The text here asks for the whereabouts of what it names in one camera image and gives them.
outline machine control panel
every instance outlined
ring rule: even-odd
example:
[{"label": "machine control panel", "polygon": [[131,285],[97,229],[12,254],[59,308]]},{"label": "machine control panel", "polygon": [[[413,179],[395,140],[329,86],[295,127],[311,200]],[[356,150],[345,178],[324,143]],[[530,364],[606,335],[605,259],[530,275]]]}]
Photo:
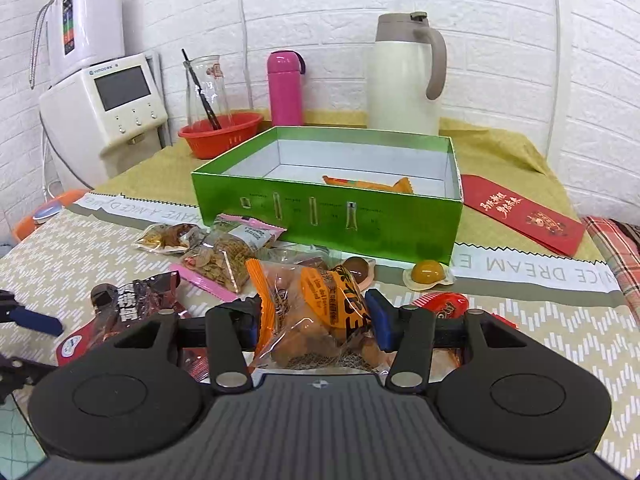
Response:
[{"label": "machine control panel", "polygon": [[158,127],[167,113],[144,54],[116,59],[82,71],[107,151]]}]

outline cardboard box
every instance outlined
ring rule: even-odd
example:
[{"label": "cardboard box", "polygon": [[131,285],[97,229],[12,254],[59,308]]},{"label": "cardboard box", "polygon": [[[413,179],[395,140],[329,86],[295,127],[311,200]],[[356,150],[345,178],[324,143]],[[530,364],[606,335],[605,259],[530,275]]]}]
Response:
[{"label": "cardboard box", "polygon": [[[413,195],[328,186],[322,176],[394,184]],[[352,253],[449,263],[462,184],[449,137],[276,126],[193,172],[206,224],[225,212],[288,229],[282,237]]]}]

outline white appliance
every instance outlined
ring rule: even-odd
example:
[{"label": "white appliance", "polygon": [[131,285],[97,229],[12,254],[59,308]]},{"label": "white appliance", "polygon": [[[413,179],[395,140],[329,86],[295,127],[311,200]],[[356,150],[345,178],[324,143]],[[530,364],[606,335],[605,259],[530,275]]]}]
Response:
[{"label": "white appliance", "polygon": [[55,0],[46,20],[52,85],[82,68],[124,56],[121,0]]},{"label": "white appliance", "polygon": [[367,69],[367,126],[438,134],[447,46],[426,12],[382,14]]},{"label": "white appliance", "polygon": [[[92,187],[161,149],[167,120],[144,54],[82,69],[40,96],[50,142]],[[63,187],[84,187],[54,156]]]}]

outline pink thermos bottle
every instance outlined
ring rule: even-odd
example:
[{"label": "pink thermos bottle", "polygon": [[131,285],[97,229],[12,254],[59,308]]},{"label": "pink thermos bottle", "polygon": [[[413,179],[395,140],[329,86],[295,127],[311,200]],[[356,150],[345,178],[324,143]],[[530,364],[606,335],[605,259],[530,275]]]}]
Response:
[{"label": "pink thermos bottle", "polygon": [[302,75],[305,60],[293,50],[277,50],[267,60],[271,121],[274,126],[302,126]]}]

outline orange snack package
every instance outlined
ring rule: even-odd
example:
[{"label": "orange snack package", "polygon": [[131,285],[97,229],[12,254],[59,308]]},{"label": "orange snack package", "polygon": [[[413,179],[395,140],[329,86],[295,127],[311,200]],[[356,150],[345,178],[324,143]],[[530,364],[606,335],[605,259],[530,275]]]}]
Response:
[{"label": "orange snack package", "polygon": [[377,184],[375,182],[365,182],[364,180],[345,180],[343,178],[333,178],[326,175],[322,177],[322,180],[324,180],[325,184],[329,184],[329,186],[359,187],[361,189],[373,189],[376,191],[391,191],[394,193],[406,193],[409,195],[414,194],[414,188],[411,187],[411,182],[409,182],[409,179],[405,176],[392,186]]},{"label": "orange snack package", "polygon": [[382,364],[384,354],[369,335],[364,299],[347,269],[260,260],[247,261],[246,268],[262,298],[253,367],[375,371]]}]

